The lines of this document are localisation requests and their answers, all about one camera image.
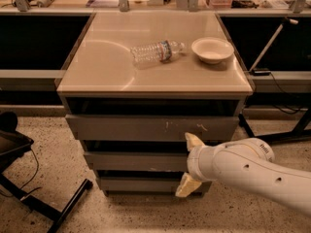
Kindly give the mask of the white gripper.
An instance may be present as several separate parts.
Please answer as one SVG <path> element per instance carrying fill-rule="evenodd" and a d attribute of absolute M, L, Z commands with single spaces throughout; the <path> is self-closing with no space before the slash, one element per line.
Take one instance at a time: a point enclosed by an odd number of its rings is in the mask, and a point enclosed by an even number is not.
<path fill-rule="evenodd" d="M 180 181 L 175 195 L 186 198 L 196 191 L 202 183 L 216 179 L 213 171 L 214 147 L 204 146 L 204 143 L 194 134 L 185 133 L 187 150 L 190 152 L 187 160 L 188 171 Z"/>

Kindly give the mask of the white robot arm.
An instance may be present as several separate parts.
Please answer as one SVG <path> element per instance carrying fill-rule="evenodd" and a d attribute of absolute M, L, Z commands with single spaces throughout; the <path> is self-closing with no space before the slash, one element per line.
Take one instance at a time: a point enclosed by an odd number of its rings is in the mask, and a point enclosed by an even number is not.
<path fill-rule="evenodd" d="M 175 195 L 185 198 L 203 183 L 219 181 L 311 216 L 311 173 L 274 163 L 269 144 L 258 138 L 205 145 L 187 133 L 187 172 Z"/>

